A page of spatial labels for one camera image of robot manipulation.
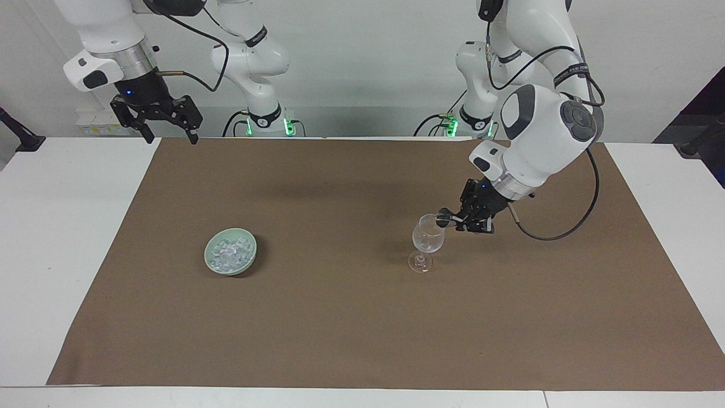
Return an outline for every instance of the bowl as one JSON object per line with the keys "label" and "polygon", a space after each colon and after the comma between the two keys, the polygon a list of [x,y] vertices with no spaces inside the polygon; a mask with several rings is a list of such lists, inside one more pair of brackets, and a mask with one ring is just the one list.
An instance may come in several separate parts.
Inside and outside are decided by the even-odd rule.
{"label": "bowl", "polygon": [[[248,241],[252,243],[252,257],[250,258],[249,262],[244,264],[241,268],[235,269],[230,272],[219,272],[212,268],[211,261],[214,260],[214,256],[212,255],[212,249],[214,249],[219,242],[222,242],[223,240],[230,240],[232,242],[238,240],[240,237],[246,238]],[[211,240],[207,243],[207,247],[204,249],[204,262],[207,264],[207,267],[214,271],[214,273],[224,275],[224,276],[234,276],[238,275],[244,271],[246,271],[254,262],[254,258],[257,257],[257,240],[254,238],[254,235],[252,235],[251,232],[242,229],[242,228],[230,228],[225,229],[222,232],[217,233],[214,237],[212,237]]]}

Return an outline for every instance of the bowl of ice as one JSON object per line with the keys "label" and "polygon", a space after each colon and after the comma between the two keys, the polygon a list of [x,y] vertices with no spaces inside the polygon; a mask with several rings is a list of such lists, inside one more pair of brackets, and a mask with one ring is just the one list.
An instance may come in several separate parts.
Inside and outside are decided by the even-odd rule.
{"label": "bowl of ice", "polygon": [[209,269],[224,276],[246,271],[257,255],[257,240],[242,228],[230,228],[216,234],[204,249]]}

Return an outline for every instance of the white table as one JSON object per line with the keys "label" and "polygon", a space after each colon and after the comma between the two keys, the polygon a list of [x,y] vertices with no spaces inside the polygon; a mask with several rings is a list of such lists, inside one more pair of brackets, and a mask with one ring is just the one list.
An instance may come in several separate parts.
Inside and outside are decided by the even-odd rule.
{"label": "white table", "polygon": [[[53,138],[0,172],[0,407],[725,407],[725,392],[43,387],[157,146]],[[725,190],[671,146],[607,148],[723,348]]]}

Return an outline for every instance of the wine glass base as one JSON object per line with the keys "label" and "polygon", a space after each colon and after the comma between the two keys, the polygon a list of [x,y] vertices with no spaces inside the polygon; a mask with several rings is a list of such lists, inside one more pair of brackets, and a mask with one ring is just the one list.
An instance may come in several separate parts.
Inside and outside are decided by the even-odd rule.
{"label": "wine glass base", "polygon": [[424,274],[431,270],[433,266],[433,258],[427,254],[422,253],[419,250],[413,251],[408,256],[408,266],[419,274]]}

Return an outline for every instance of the wine glass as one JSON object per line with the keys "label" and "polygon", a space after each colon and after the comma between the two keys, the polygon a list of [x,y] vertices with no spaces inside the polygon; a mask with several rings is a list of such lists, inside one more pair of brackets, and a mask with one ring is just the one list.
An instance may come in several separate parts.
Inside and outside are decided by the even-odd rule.
{"label": "wine glass", "polygon": [[441,249],[446,230],[436,224],[436,214],[426,214],[420,218],[413,230],[414,250],[408,256],[408,266],[419,274],[428,272],[433,266],[430,254]]}

